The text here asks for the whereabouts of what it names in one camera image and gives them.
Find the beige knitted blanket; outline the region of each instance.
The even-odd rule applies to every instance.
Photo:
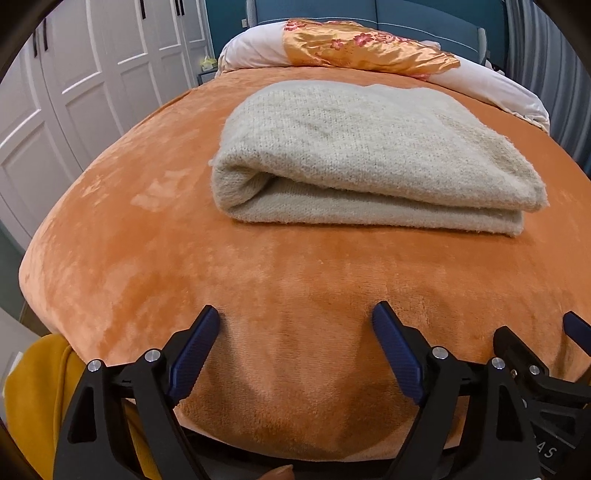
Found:
[[[519,235],[548,205],[534,167],[429,88],[292,80],[247,98],[210,162],[218,208],[245,222]]]

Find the headboard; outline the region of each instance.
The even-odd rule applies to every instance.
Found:
[[[375,0],[247,0],[247,14],[256,19],[249,25],[261,25],[290,18],[310,20],[353,20],[364,27],[378,28]]]
[[[353,20],[401,37],[437,41],[444,50],[477,63],[486,58],[483,28],[405,0],[246,0],[246,13],[251,27],[298,17]]]

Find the hand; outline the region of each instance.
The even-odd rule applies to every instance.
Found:
[[[295,480],[293,465],[286,465],[265,473],[259,480]]]

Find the gray curtain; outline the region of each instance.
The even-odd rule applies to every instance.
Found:
[[[532,0],[505,0],[507,76],[534,92],[550,114],[550,135],[591,173],[591,78],[573,48]]]
[[[246,0],[246,19],[249,27],[256,27],[256,2],[255,0]]]

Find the orange satin pillow cover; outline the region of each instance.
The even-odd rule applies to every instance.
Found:
[[[351,21],[293,18],[283,30],[283,46],[295,67],[345,67],[426,80],[460,66],[451,53]]]

